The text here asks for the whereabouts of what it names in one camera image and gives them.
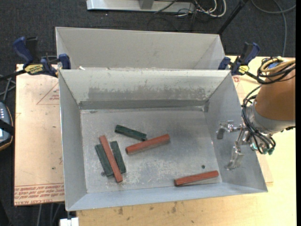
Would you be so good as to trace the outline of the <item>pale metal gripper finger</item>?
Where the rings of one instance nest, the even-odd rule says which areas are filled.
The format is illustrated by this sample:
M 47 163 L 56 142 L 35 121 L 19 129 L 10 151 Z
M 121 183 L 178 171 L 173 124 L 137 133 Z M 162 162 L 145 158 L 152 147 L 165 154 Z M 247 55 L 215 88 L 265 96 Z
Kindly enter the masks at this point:
M 218 130 L 216 131 L 216 137 L 218 140 L 223 139 L 224 133 L 231 133 L 234 131 L 234 121 L 220 121 Z
M 231 151 L 231 157 L 229 163 L 225 166 L 226 170 L 234 170 L 239 168 L 245 154 L 241 150 L 241 146 L 235 145 Z

